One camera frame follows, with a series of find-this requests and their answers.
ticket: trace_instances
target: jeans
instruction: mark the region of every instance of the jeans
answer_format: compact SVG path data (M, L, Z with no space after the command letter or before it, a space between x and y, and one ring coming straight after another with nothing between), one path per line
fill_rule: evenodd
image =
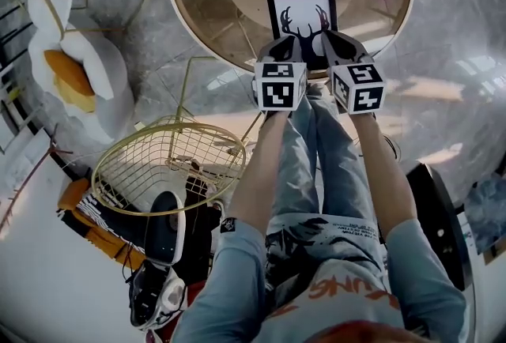
M375 221L368 182L356 148L338 121L322 85L311 85L283 134L273 217L319 213L315 188L316 157L322 170L323 212Z

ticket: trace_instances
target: marble floor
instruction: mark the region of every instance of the marble floor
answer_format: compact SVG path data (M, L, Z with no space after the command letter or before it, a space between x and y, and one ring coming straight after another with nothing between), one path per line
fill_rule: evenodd
M102 26L120 25L137 1L90 0L89 12ZM401 36L379 59L390 82L379 115L383 131L398 144L402 160L432 164L454 202L462 201L474 182L493 171L506 150L505 3L414 0ZM11 5L2 0L0 13ZM23 19L16 13L9 21L15 26ZM19 41L28 43L30 35L27 30ZM151 123L174 114L188 60L206 52L181 25L170 0L146 0L125 33L111 32L108 37L126 59L134 90L131 130L135 122ZM38 89L28 57L18 67L26 102L43 105L37 119L49 131L58 124L59 148L74 151L66 159L83 156L79 163L93 166L107 147L87 137L79 122L63 115L59 103ZM221 62L198 60L184 105L204 120L248 124L256 114L247 91L250 80Z

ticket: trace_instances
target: light blue sleeve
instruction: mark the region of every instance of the light blue sleeve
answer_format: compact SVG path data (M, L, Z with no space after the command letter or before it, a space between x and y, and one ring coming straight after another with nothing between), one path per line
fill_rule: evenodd
M204 289L183 313L175 343L251 341L264 309L265 240L236 220L236 230L220 234L213 269Z
M425 324L429 338L464 342L469 333L466 298L453 286L418 220L397 225L387 237L388 277L406 326Z

